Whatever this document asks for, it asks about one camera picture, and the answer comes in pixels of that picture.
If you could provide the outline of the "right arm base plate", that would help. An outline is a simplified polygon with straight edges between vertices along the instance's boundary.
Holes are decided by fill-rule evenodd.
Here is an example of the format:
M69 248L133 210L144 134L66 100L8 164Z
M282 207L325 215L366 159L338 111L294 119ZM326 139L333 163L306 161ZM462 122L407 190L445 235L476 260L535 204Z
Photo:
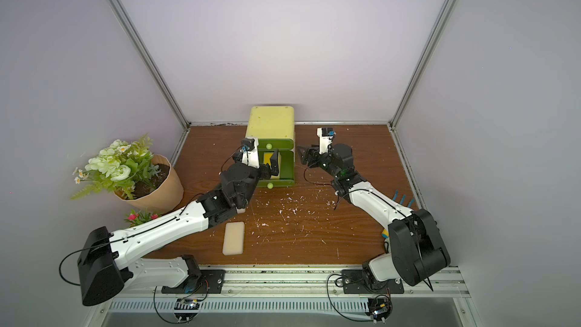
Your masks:
M335 284L345 294L403 295L405 292L401 279L379 282L363 269L342 269Z

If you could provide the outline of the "green top drawer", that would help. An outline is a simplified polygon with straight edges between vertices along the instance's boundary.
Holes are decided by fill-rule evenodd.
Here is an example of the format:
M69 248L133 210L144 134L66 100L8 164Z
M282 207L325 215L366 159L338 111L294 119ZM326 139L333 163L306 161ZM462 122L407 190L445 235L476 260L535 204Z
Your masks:
M289 138L283 139L267 139L267 138L257 138L253 137L255 140L255 147L260 151L288 151L294 149L294 140Z

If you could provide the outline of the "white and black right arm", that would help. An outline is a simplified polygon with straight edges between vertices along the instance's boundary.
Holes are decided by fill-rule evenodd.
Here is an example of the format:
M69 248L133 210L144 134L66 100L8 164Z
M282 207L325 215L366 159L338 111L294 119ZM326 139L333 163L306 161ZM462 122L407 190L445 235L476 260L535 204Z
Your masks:
M356 170L348 145L329 145L325 151L319 146L300 147L299 154L303 165L332 176L339 201L363 210L387 231L387 251L362 265L366 287L378 290L386 281L399 278L409 286L423 282L431 288L432 275L451 263L431 213L404 207L379 192Z

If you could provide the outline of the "green drawer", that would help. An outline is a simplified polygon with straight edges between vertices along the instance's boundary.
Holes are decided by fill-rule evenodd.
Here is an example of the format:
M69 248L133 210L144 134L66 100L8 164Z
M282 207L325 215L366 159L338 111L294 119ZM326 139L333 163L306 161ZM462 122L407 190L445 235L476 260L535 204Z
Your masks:
M294 166L295 156L292 150L278 150L279 174L269 180L260 180L259 188L291 187L295 184Z
M289 138L283 139L267 139L267 138L257 138L253 137L255 140L255 147L260 151L288 151L294 149L294 140Z

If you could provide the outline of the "yellow-green drawer cabinet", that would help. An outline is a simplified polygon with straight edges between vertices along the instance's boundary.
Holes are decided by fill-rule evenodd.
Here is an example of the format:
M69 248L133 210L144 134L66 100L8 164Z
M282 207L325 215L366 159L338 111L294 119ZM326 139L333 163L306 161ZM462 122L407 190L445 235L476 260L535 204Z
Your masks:
M295 124L294 108L291 106L255 106L251 109L246 138L257 137L267 139L289 138L294 140ZM260 164L263 163L263 153L259 151Z

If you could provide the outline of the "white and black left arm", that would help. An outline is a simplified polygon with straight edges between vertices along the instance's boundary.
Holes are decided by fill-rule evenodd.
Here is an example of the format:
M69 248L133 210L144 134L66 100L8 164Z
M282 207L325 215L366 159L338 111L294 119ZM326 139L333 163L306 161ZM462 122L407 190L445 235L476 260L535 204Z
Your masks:
M134 265L146 254L243 213L259 181L280 173L277 152L268 163L257 151L240 150L233 158L219 185L186 206L140 226L91 231L77 259L83 305L101 304L135 283L142 274Z

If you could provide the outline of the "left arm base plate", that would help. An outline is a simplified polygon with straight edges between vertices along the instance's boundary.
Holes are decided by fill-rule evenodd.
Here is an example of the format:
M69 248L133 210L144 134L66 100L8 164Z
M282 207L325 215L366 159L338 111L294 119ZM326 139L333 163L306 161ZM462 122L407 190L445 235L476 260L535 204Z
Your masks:
M162 294L220 294L225 281L224 269L203 269L200 276L189 276L177 287L163 286Z

